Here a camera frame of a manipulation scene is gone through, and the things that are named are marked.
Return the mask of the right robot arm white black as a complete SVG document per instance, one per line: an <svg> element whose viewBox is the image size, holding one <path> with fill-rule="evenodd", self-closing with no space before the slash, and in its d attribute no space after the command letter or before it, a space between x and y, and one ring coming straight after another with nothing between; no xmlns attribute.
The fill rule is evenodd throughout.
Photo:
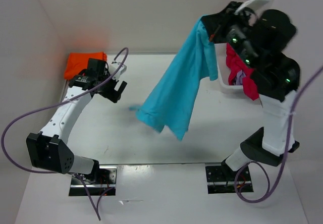
<svg viewBox="0 0 323 224"><path fill-rule="evenodd" d="M250 24L254 10L238 10L238 6L238 2L230 2L219 13L201 18L209 40L229 44L242 63L252 69L250 77L263 109L262 127L222 162L221 174L226 180L233 180L251 161L278 166L300 145L289 119L300 85L300 67L283 54L297 29L287 14L276 9L265 10Z"/></svg>

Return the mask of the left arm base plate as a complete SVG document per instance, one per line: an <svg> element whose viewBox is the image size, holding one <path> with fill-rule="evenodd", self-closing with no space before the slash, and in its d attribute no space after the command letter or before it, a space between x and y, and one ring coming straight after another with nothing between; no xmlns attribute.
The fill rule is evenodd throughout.
<svg viewBox="0 0 323 224"><path fill-rule="evenodd" d="M116 194L116 182L117 182L117 170L116 165L100 165L98 172L95 175L79 174L80 179L72 176L69 196L86 196L86 190L84 185L91 196L115 196Z"/></svg>

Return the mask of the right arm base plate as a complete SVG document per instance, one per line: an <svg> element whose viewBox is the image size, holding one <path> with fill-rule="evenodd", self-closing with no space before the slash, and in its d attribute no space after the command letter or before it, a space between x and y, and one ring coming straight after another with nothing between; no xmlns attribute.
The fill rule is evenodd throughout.
<svg viewBox="0 0 323 224"><path fill-rule="evenodd" d="M220 163L206 164L205 174L208 194L235 193L234 179L236 173L225 174ZM247 167L237 179L237 189L242 193L253 192L249 168Z"/></svg>

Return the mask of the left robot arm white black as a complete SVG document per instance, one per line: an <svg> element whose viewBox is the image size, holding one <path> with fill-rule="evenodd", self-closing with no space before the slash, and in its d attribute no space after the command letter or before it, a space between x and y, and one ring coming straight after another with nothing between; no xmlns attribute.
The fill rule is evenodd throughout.
<svg viewBox="0 0 323 224"><path fill-rule="evenodd" d="M89 59L87 68L69 82L62 102L49 122L38 132L30 133L26 144L33 167L60 174L82 175L88 183L100 179L98 160L75 155L68 147L70 133L84 108L95 94L117 103L127 83L120 76L123 63Z"/></svg>

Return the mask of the orange t shirt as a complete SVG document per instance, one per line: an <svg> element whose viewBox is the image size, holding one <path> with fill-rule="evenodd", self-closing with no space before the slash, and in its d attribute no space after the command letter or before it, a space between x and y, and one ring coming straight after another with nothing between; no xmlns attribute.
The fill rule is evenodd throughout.
<svg viewBox="0 0 323 224"><path fill-rule="evenodd" d="M88 59L99 59L107 61L107 55L103 51L94 53L75 53L68 56L67 66L64 72L64 79L71 80L75 75L87 68Z"/></svg>

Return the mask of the cyan t shirt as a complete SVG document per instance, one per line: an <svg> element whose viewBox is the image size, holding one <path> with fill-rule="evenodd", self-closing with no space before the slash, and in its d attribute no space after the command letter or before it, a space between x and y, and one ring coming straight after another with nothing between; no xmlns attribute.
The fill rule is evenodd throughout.
<svg viewBox="0 0 323 224"><path fill-rule="evenodd" d="M131 106L136 118L161 133L168 127L181 141L189 124L200 81L218 78L215 46L198 20L169 67L142 105Z"/></svg>

